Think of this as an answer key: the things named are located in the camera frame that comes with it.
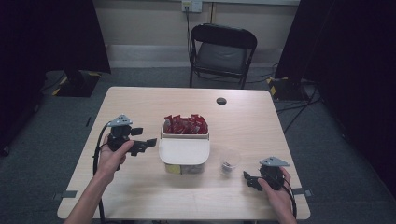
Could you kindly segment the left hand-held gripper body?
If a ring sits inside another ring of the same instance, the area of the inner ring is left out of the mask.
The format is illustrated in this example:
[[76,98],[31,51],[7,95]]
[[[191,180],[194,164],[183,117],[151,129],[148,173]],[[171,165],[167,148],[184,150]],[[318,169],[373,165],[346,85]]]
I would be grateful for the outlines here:
[[110,128],[107,144],[112,151],[117,151],[125,142],[129,141],[132,124],[128,117],[121,114],[106,125]]

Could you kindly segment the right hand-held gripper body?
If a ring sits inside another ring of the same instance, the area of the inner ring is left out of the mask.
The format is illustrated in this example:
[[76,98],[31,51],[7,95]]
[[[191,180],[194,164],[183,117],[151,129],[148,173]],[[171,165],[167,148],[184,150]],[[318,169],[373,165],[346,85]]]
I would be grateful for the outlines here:
[[266,181],[269,187],[273,190],[280,190],[284,187],[286,180],[280,168],[290,166],[289,163],[272,156],[261,160],[260,165],[262,179]]

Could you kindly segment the white storage box with lid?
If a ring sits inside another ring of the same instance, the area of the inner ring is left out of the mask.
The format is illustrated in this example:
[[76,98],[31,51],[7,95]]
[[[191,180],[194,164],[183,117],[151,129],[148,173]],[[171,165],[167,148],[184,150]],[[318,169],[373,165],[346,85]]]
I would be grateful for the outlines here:
[[198,175],[205,170],[210,154],[209,133],[170,133],[170,122],[161,129],[159,156],[165,171],[174,175]]

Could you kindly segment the person's right hand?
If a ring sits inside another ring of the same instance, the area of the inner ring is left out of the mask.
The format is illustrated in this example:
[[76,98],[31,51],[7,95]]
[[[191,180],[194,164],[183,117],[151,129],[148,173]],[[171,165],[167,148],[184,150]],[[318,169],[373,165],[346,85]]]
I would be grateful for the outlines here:
[[271,187],[268,186],[266,181],[262,178],[258,180],[259,184],[262,186],[263,190],[265,191],[269,203],[271,204],[274,211],[277,208],[289,208],[292,212],[291,206],[291,199],[290,199],[290,174],[284,167],[281,167],[280,170],[283,173],[283,176],[286,180],[284,187],[280,190],[273,190]]

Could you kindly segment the person's left hand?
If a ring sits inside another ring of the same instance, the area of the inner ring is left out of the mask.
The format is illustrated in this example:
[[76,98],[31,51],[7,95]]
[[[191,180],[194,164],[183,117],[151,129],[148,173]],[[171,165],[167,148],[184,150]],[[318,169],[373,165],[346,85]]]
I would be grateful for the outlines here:
[[109,184],[115,172],[126,160],[126,153],[134,145],[134,141],[129,140],[121,145],[116,151],[112,151],[107,143],[108,136],[105,136],[103,144],[100,146],[98,168],[94,175],[101,183]]

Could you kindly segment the grey tape strip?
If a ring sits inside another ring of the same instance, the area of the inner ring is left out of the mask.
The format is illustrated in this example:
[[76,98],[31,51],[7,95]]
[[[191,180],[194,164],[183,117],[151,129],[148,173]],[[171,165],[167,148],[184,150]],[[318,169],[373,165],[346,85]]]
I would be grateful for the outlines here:
[[311,197],[314,195],[311,189],[297,188],[292,189],[291,191],[294,195],[304,195],[305,197]]
[[75,198],[77,195],[76,190],[65,190],[62,192],[57,192],[53,195],[53,200],[61,201],[63,198]]

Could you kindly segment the pile of red packets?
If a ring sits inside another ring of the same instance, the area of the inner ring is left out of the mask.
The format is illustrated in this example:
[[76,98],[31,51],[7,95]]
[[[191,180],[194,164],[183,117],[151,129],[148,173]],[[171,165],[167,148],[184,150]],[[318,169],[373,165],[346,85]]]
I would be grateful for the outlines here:
[[208,124],[204,117],[191,114],[189,117],[169,115],[164,118],[163,132],[169,134],[208,134]]

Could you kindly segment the black stand base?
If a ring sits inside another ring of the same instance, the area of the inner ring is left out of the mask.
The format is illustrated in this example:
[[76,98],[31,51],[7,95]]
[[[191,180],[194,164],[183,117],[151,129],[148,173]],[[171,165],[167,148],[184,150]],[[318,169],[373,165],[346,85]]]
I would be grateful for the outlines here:
[[288,77],[267,78],[269,92],[278,101],[307,101],[308,95],[301,82],[295,82]]
[[59,97],[90,97],[101,75],[96,72],[65,70],[66,77],[53,91]]

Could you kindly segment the black folding chair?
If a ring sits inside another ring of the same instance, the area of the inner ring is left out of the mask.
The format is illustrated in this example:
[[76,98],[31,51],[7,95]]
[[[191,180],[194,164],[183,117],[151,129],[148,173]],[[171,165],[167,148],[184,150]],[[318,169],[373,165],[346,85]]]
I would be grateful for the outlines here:
[[214,23],[196,25],[191,30],[191,69],[196,73],[236,78],[245,88],[248,70],[258,40],[250,31]]

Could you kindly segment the black curtain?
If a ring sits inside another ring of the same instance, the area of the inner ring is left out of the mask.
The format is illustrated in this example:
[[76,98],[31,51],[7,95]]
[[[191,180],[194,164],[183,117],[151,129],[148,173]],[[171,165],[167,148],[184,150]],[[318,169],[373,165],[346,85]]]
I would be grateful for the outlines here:
[[396,0],[300,0],[276,77],[318,82],[396,197]]
[[66,69],[110,71],[93,0],[0,0],[0,156]]

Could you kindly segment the white wall socket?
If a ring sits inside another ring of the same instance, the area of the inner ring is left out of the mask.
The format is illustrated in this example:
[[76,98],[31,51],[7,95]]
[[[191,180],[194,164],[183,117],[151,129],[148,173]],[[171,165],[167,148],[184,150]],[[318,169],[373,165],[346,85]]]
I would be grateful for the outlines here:
[[203,10],[202,0],[182,0],[181,10],[183,12],[201,13]]

